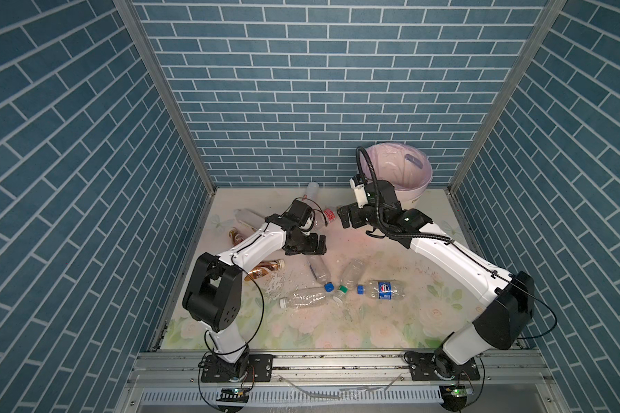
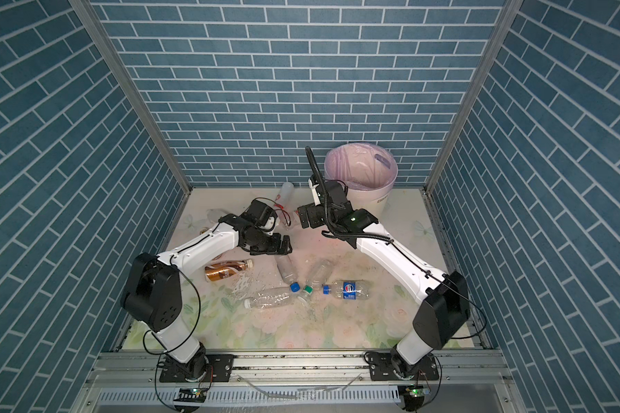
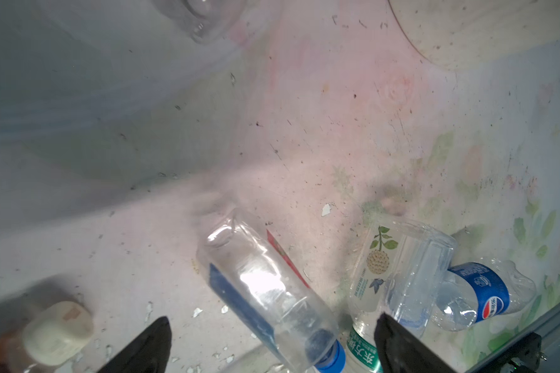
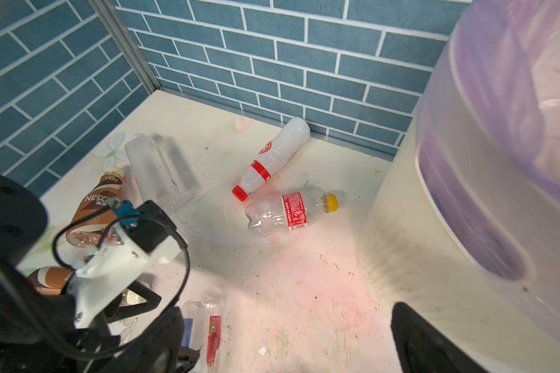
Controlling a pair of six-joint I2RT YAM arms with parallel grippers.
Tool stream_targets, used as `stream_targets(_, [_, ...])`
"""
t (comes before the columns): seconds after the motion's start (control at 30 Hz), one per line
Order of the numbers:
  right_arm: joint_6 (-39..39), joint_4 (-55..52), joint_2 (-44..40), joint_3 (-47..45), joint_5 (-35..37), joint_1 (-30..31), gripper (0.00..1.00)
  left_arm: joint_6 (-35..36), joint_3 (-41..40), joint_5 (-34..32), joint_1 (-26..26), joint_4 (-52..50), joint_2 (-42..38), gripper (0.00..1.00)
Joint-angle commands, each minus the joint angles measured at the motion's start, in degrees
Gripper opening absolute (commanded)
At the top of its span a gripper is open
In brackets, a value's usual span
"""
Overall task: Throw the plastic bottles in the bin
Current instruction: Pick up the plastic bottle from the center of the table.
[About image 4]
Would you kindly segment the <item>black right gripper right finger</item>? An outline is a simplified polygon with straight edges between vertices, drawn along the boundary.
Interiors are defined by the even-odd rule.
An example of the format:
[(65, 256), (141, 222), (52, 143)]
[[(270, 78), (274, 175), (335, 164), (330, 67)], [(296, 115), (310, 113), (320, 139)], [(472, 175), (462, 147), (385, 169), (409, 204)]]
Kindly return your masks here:
[(404, 373), (487, 373), (404, 302), (394, 304), (390, 328)]

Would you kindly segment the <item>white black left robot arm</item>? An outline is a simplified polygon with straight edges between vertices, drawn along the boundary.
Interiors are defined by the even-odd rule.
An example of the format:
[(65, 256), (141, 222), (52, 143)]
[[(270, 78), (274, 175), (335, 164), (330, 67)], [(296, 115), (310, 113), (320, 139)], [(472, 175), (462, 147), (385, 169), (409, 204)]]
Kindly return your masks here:
[(42, 295), (17, 265), (43, 236), (48, 214), (35, 194), (0, 175), (0, 372), (95, 372), (107, 359), (76, 361), (55, 347), (117, 346), (105, 323), (73, 325), (74, 299)]

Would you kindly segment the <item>clear bottle blue cap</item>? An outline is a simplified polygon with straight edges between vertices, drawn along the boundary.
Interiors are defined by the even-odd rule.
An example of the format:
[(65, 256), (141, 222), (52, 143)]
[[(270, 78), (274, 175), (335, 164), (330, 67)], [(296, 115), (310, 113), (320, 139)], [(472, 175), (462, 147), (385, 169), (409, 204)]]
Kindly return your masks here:
[(219, 348), (222, 344), (221, 301), (187, 301), (181, 312), (184, 318), (181, 346), (199, 352), (199, 358), (191, 372), (219, 371)]

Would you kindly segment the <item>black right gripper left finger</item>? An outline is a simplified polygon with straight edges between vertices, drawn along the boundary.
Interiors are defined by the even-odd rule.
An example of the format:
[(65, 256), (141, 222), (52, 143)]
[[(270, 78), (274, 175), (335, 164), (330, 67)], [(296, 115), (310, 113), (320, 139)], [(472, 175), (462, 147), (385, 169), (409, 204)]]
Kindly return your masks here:
[(100, 372), (175, 372), (183, 334), (180, 309), (168, 309)]

